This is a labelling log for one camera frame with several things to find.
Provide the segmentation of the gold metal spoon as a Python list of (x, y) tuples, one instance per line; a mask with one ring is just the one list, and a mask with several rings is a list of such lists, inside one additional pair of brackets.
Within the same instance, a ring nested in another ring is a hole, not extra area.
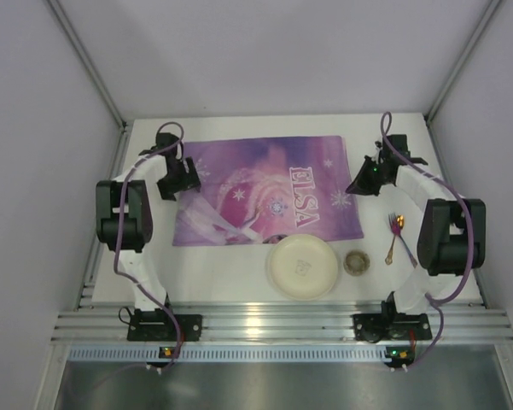
[(406, 249), (405, 240), (404, 240), (404, 238), (402, 238), (402, 230), (404, 228), (404, 225), (405, 225), (404, 218), (401, 215), (397, 215), (397, 214), (389, 214), (388, 215), (388, 226), (389, 226), (390, 231), (393, 234), (393, 240), (391, 242), (387, 256), (385, 258), (385, 263), (387, 265), (391, 265), (393, 263), (394, 245), (397, 240), (400, 240), (400, 242)]

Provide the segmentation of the iridescent metal fork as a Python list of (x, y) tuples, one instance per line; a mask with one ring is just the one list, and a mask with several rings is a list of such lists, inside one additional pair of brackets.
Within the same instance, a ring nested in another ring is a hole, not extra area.
[(406, 240), (402, 236), (402, 230), (405, 227), (405, 219), (403, 215), (390, 214), (388, 216), (388, 223), (391, 232), (393, 233), (393, 241), (391, 243), (391, 247), (388, 251), (388, 256), (386, 258), (386, 263), (391, 264), (393, 261), (393, 245), (395, 239), (398, 238), (402, 245), (404, 246), (405, 252), (407, 253), (409, 260), (413, 267), (417, 267), (418, 262), (414, 254), (411, 252)]

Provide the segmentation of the purple Elsa cloth placemat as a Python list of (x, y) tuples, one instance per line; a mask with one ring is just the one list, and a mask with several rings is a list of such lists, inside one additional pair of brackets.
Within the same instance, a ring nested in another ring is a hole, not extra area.
[(201, 181), (179, 197), (178, 247), (277, 243), (295, 234), (364, 236), (343, 137), (295, 136), (193, 142)]

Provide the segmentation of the small glass cup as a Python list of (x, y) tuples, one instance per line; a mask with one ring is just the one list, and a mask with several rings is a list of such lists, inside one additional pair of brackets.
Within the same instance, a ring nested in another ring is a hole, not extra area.
[(362, 250), (351, 250), (343, 258), (343, 267), (351, 276), (362, 276), (370, 269), (370, 257)]

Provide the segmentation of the cream round plate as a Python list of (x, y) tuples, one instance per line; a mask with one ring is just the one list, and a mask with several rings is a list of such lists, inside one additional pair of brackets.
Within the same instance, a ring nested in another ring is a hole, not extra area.
[(278, 292), (299, 302), (326, 296), (340, 271), (334, 250), (308, 234), (292, 235), (275, 244), (266, 257), (265, 270)]

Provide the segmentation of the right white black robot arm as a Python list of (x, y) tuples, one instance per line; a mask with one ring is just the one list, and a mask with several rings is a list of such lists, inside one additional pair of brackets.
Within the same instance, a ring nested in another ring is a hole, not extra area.
[(411, 156), (405, 135), (384, 136), (376, 149), (346, 192), (378, 196), (383, 186), (392, 185), (423, 213), (413, 270), (381, 303), (377, 322), (390, 330), (420, 322), (429, 307), (460, 295), (470, 272), (485, 260), (487, 210), (481, 199), (461, 196), (433, 175), (424, 159)]

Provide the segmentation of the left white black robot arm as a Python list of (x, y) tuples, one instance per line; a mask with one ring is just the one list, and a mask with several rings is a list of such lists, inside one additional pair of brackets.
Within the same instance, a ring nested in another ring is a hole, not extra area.
[(97, 238), (114, 253), (114, 274), (130, 283), (140, 313), (160, 310), (172, 317), (150, 252), (158, 233), (154, 208), (189, 190), (201, 190), (195, 163), (184, 154), (183, 138), (163, 131), (128, 170), (96, 184)]

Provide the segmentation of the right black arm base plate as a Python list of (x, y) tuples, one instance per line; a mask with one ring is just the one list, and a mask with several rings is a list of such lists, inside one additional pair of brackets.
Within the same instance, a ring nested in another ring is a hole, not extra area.
[(358, 313), (353, 315), (356, 341), (379, 343), (380, 341), (430, 341), (432, 331), (426, 314), (407, 315), (398, 313), (386, 317), (382, 313)]

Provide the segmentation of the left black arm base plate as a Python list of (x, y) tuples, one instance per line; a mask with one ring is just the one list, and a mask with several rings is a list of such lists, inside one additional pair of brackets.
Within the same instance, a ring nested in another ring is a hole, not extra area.
[[(175, 314), (182, 342), (198, 342), (201, 337), (203, 317), (199, 314)], [(162, 310), (136, 310), (128, 325), (129, 342), (176, 342), (176, 327)]]

